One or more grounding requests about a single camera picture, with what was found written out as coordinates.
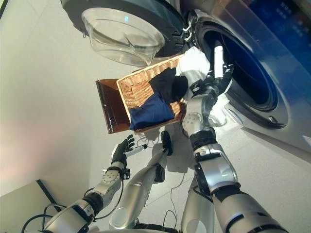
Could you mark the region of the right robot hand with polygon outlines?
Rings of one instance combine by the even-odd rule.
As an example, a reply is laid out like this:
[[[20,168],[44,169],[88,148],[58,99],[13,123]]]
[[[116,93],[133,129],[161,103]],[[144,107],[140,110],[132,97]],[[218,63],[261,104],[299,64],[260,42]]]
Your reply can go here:
[[[230,87],[233,70],[233,64],[224,62],[223,45],[219,40],[216,40],[214,43],[213,70],[210,70],[206,77],[208,84],[215,89],[218,96],[225,93]]]

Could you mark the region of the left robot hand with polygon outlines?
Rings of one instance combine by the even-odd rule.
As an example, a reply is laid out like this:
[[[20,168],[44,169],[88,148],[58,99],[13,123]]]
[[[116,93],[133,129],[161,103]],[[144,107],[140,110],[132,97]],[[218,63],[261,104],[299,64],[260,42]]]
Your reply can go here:
[[[121,143],[117,144],[112,152],[111,166],[117,163],[122,164],[123,168],[127,167],[127,158],[147,149],[147,145],[135,146],[133,135],[127,136]]]

